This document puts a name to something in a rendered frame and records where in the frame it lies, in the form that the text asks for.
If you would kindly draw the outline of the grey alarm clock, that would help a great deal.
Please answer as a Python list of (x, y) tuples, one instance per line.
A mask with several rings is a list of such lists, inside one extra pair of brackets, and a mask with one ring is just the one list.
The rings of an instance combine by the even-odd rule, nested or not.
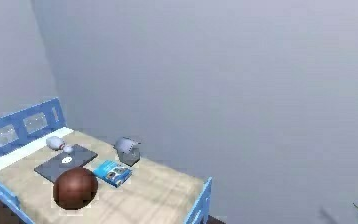
[(130, 167), (140, 160), (140, 142), (128, 137), (119, 138), (114, 149), (117, 151), (119, 160)]

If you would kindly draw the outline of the blue framed bed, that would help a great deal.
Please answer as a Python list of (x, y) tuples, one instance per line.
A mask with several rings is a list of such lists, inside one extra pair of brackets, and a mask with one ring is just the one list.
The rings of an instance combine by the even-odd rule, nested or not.
[(115, 188), (100, 180), (93, 201), (80, 210), (64, 210), (53, 200), (53, 184), (34, 168), (56, 156), (46, 138), (58, 136), (97, 154), (86, 167), (117, 160), (112, 145), (67, 128), (57, 98), (0, 118), (0, 197), (18, 207), (30, 224), (206, 224), (210, 179), (181, 173), (142, 158), (131, 177)]

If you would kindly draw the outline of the blue book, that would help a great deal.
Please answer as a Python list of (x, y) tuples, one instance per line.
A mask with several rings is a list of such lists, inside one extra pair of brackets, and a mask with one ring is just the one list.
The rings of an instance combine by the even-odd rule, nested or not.
[(96, 177), (118, 188), (132, 175), (132, 170), (116, 161), (105, 160), (93, 173)]

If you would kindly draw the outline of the white bowling pin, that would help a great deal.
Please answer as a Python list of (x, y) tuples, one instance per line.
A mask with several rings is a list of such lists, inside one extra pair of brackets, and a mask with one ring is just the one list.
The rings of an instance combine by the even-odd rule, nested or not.
[(51, 136), (46, 139), (46, 145), (55, 151), (62, 150), (65, 153), (72, 153), (73, 147), (68, 145), (62, 138), (58, 136)]

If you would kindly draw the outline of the brown ball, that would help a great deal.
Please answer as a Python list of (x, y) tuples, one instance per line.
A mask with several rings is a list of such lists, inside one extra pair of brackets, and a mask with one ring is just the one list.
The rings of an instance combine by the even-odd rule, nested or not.
[(88, 169), (77, 167), (65, 171), (55, 181), (53, 198), (65, 210), (79, 210), (96, 196), (98, 181)]

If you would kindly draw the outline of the dark grey closed laptop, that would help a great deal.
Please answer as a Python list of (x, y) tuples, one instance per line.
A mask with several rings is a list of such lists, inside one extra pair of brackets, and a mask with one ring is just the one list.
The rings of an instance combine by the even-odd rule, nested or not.
[(76, 167), (83, 167), (98, 156), (97, 153), (87, 148), (75, 144), (73, 151), (66, 153), (62, 151), (46, 162), (34, 168), (34, 171), (46, 180), (54, 183), (56, 179), (65, 171)]

